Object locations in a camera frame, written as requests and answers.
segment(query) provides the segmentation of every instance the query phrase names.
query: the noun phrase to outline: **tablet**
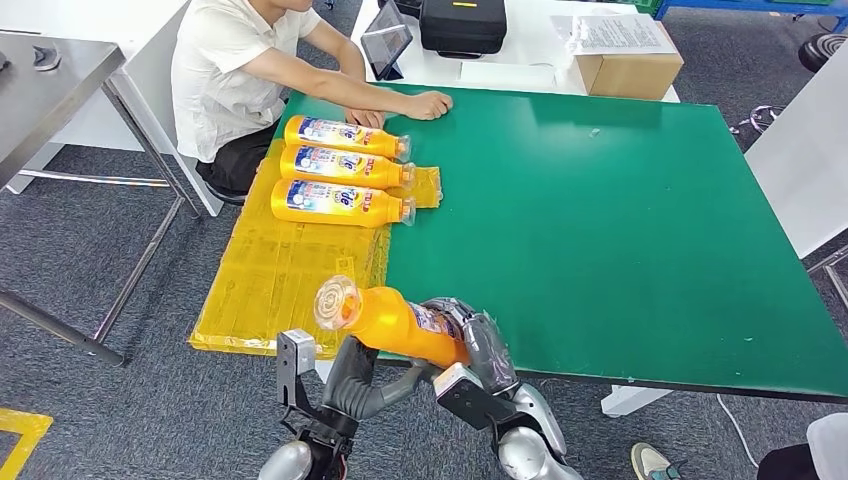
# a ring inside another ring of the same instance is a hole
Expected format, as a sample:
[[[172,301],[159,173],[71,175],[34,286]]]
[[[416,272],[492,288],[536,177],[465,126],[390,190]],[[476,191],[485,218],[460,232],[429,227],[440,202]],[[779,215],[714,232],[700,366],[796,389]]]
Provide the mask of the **tablet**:
[[[362,50],[371,64],[377,80],[391,80],[394,67],[400,54],[412,42],[412,32],[403,23],[403,17],[394,0],[387,0],[374,21],[365,30],[361,38]]]

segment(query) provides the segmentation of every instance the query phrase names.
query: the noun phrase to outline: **shoe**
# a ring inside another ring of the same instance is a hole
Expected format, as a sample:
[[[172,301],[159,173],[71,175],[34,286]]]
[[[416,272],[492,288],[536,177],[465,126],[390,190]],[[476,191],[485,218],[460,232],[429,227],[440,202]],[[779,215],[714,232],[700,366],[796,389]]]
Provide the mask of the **shoe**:
[[[630,449],[630,461],[639,480],[677,480],[682,479],[678,467],[668,461],[657,449],[647,443],[637,443]]]

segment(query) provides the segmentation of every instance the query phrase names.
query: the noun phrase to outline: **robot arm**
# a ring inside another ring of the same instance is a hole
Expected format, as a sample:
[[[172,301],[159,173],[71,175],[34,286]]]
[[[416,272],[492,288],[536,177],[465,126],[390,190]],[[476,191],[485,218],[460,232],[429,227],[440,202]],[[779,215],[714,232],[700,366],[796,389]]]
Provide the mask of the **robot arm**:
[[[423,378],[432,380],[441,406],[478,430],[491,429],[492,450],[513,479],[583,480],[565,462],[565,440],[547,401],[518,378],[488,314],[447,297],[422,305],[460,327],[469,367],[457,363],[441,371],[415,360],[401,379],[373,387],[378,352],[351,336],[339,350],[317,409],[300,381],[315,366],[314,339],[302,330],[278,335],[278,400],[310,423],[266,462],[260,480],[344,479],[359,422],[410,396]]]
[[[377,350],[354,337],[342,343],[321,405],[313,408],[300,376],[315,368],[315,340],[303,330],[277,336],[277,399],[287,412],[309,419],[294,432],[296,439],[280,447],[265,462],[259,480],[336,480],[347,473],[347,456],[359,422],[409,397],[431,367],[415,362],[399,380],[374,387],[371,380]]]

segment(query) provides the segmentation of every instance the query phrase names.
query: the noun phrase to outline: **orange bottle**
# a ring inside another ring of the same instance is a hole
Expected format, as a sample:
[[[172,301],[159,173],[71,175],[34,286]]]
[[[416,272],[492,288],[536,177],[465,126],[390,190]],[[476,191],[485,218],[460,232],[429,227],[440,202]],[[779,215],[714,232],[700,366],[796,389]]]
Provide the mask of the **orange bottle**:
[[[348,277],[336,275],[315,295],[314,313],[321,328],[347,330],[371,348],[442,368],[469,362],[462,335],[449,319],[407,302],[393,288],[356,288]]]
[[[401,165],[378,155],[292,145],[283,150],[280,173],[283,178],[301,178],[382,190],[412,185],[415,164]]]
[[[415,222],[415,199],[401,200],[382,190],[333,183],[282,179],[271,192],[271,211],[280,220],[377,228]]]
[[[340,148],[401,162],[409,160],[409,135],[396,137],[376,128],[333,120],[295,115],[286,123],[284,138],[286,145]]]

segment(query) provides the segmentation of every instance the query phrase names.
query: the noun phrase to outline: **man's arm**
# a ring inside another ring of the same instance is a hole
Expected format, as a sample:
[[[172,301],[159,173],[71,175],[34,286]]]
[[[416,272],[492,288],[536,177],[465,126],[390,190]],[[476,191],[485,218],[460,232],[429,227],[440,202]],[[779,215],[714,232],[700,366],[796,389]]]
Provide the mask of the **man's arm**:
[[[265,50],[244,64],[241,70],[311,97],[357,110],[394,112],[416,120],[433,120],[453,106],[453,100],[443,93],[431,91],[403,95],[340,72],[315,68],[274,48]]]
[[[303,39],[319,50],[332,55],[339,62],[339,70],[345,75],[357,80],[365,80],[365,59],[362,58],[359,47],[326,21],[320,20]],[[383,112],[346,108],[345,120],[366,127],[383,128],[385,116]]]
[[[349,77],[365,80],[365,59],[349,38],[342,35],[324,20],[303,37],[315,48],[332,55],[339,62],[339,70]]]

